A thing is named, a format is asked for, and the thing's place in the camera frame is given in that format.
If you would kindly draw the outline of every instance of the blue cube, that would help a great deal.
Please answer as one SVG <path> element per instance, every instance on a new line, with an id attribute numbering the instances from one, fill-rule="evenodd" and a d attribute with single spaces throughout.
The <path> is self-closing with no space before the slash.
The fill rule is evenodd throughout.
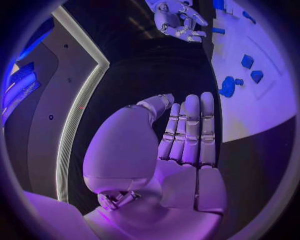
<path id="1" fill-rule="evenodd" d="M 262 80 L 264 74 L 262 71 L 252 71 L 251 72 L 251 78 L 253 79 L 254 82 L 257 84 Z"/>
<path id="2" fill-rule="evenodd" d="M 244 57 L 241 60 L 241 64 L 243 67 L 250 69 L 252 67 L 252 64 L 254 63 L 254 59 L 249 55 L 244 55 Z"/>

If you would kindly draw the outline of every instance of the robotic hand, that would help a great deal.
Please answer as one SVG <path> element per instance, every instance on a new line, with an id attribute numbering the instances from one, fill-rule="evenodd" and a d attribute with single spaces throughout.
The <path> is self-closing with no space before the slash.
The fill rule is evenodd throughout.
<path id="1" fill-rule="evenodd" d="M 208 23 L 190 7 L 191 0 L 146 0 L 146 3 L 154 12 L 157 29 L 165 35 L 198 43 L 202 42 L 201 37 L 206 37 L 204 31 L 194 31 L 196 24 L 207 26 Z"/>
<path id="2" fill-rule="evenodd" d="M 152 124 L 170 107 L 158 144 Z M 214 122 L 210 92 L 200 100 L 189 95 L 181 105 L 171 94 L 153 96 L 111 115 L 83 162 L 84 181 L 101 205 L 85 219 L 98 236 L 210 237 L 227 205 L 226 188 L 215 168 Z"/>

